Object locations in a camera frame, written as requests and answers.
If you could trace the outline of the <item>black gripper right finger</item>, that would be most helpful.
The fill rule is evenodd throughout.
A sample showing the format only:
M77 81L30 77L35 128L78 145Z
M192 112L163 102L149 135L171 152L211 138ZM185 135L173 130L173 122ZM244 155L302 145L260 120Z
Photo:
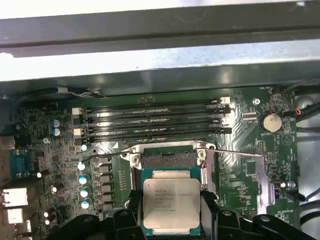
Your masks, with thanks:
M238 212L222 209L213 192L201 192L201 225L208 240L312 240L313 237L268 214L250 221Z

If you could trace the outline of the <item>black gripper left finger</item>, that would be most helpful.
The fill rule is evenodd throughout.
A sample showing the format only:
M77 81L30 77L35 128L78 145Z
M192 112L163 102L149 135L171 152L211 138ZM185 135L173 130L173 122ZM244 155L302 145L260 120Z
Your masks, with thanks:
M127 208L114 211L100 220L92 214L75 217L50 233L48 240L141 240L142 227L138 217L142 210L142 191L132 190Z

